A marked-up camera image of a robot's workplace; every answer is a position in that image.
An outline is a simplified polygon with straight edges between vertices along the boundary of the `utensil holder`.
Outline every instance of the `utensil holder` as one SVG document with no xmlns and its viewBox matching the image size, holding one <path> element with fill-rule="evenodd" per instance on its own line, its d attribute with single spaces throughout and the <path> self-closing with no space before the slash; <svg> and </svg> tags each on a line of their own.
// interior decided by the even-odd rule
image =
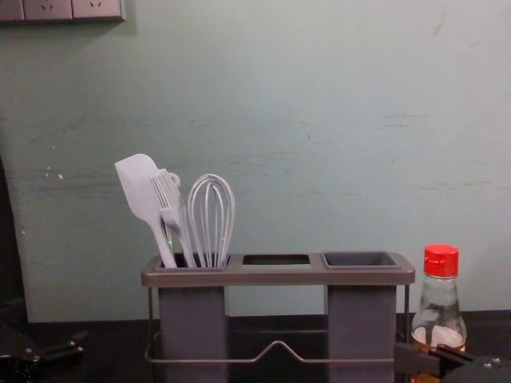
<svg viewBox="0 0 511 383">
<path fill-rule="evenodd" d="M 149 289 L 150 318 L 152 289 L 159 292 L 164 359 L 153 355 L 153 336 L 145 357 L 165 366 L 166 383 L 228 383 L 229 365 L 254 364 L 283 347 L 303 364 L 328 365 L 330 383 L 392 383 L 396 289 L 405 286 L 408 317 L 414 279 L 415 269 L 402 255 L 383 251 L 230 255 L 223 269 L 166 269 L 154 258 L 142 271 L 142 284 Z M 327 287 L 328 359 L 304 358 L 279 339 L 253 358 L 229 357 L 224 288 L 279 285 Z M 408 321 L 405 326 L 407 335 Z"/>
</svg>

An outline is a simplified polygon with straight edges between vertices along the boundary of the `red cap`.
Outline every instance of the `red cap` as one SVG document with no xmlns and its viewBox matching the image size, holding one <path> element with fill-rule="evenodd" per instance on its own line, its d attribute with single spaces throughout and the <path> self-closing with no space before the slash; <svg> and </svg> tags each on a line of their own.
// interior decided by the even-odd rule
<svg viewBox="0 0 511 383">
<path fill-rule="evenodd" d="M 428 245 L 424 250 L 424 273 L 435 277 L 458 276 L 457 247 L 451 245 Z"/>
</svg>

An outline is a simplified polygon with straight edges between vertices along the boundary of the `wall socket plate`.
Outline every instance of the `wall socket plate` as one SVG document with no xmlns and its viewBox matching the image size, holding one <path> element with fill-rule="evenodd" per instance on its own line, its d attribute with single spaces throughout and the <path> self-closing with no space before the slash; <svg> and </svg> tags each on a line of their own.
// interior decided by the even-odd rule
<svg viewBox="0 0 511 383">
<path fill-rule="evenodd" d="M 0 22 L 25 20 L 22 0 L 0 0 Z"/>
<path fill-rule="evenodd" d="M 72 0 L 73 18 L 123 18 L 121 0 Z"/>
<path fill-rule="evenodd" d="M 25 20 L 70 20 L 71 0 L 24 0 Z"/>
</svg>

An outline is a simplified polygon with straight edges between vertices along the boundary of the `light blue wall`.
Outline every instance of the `light blue wall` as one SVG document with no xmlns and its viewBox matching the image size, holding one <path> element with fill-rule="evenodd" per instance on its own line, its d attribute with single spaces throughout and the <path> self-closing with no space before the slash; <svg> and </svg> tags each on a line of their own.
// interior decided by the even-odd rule
<svg viewBox="0 0 511 383">
<path fill-rule="evenodd" d="M 233 251 L 387 249 L 420 270 L 426 243 L 454 243 L 463 308 L 511 308 L 508 1 L 128 5 L 119 26 L 0 29 L 31 321 L 146 316 L 156 245 L 113 167 L 136 152 L 187 188 L 232 184 Z M 230 308 L 319 312 L 321 293 L 239 290 Z"/>
</svg>

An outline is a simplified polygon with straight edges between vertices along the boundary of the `white whisk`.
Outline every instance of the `white whisk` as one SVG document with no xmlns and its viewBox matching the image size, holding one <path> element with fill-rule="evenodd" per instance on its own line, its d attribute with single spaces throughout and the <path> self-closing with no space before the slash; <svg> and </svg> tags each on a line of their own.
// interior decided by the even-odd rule
<svg viewBox="0 0 511 383">
<path fill-rule="evenodd" d="M 226 180 L 205 174 L 193 184 L 188 196 L 188 218 L 202 267 L 223 267 L 227 262 L 234 214 L 234 193 Z M 214 232 L 210 227 L 212 220 Z"/>
</svg>

